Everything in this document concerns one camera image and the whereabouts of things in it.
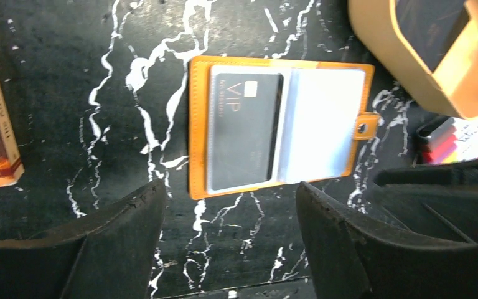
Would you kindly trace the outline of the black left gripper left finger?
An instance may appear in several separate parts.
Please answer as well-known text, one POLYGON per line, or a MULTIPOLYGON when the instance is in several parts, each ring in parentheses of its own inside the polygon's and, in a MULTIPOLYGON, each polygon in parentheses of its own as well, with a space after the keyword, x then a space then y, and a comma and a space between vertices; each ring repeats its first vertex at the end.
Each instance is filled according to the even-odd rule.
POLYGON ((0 298, 146 298, 165 210, 156 179, 87 216, 0 240, 0 298))

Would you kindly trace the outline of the orange leather card holder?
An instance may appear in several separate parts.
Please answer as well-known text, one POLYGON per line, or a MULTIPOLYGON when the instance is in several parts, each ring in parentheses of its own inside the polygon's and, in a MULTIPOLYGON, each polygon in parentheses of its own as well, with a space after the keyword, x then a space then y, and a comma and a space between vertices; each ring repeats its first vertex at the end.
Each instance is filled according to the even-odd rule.
POLYGON ((189 192, 199 200, 316 182, 352 173, 360 143, 375 137, 379 115, 367 111, 374 66, 362 63, 198 56, 190 66, 189 192), (208 183, 215 77, 282 74, 273 172, 269 181, 211 191, 208 183))

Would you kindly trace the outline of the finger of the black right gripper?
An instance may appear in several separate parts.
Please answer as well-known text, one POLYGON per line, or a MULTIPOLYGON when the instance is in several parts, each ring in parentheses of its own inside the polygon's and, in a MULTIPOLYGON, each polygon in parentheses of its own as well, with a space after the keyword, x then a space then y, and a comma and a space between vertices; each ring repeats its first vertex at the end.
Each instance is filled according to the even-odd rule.
POLYGON ((367 201, 404 230, 478 243, 478 159, 381 171, 367 201))

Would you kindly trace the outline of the stack of black cards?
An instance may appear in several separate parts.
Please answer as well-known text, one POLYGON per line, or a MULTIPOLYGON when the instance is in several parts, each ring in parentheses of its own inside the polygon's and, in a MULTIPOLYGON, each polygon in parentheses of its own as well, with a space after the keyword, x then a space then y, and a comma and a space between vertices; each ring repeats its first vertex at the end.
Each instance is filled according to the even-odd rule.
POLYGON ((401 33, 434 72, 470 21, 465 0, 397 0, 401 33))

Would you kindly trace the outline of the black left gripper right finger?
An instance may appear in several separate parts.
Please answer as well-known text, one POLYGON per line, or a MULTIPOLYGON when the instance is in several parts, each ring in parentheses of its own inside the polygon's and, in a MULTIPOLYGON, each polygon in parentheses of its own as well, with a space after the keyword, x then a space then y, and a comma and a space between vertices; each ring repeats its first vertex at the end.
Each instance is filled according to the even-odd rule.
POLYGON ((309 183, 296 210, 318 298, 478 298, 478 243, 404 230, 309 183))

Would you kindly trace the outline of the pack of coloured markers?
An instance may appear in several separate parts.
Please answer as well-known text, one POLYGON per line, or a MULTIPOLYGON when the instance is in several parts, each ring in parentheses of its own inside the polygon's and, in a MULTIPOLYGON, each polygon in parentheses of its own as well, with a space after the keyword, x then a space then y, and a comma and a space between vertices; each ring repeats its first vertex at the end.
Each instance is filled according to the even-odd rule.
POLYGON ((424 164, 449 164, 478 159, 478 117, 463 120, 439 115, 415 133, 424 164))

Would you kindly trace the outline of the yellow oval tray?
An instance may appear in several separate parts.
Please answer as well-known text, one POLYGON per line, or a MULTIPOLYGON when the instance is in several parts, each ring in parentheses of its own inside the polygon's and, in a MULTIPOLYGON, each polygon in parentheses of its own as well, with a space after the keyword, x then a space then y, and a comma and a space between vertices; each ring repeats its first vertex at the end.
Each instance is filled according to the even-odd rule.
POLYGON ((478 1, 350 0, 356 36, 425 110, 478 117, 478 1))

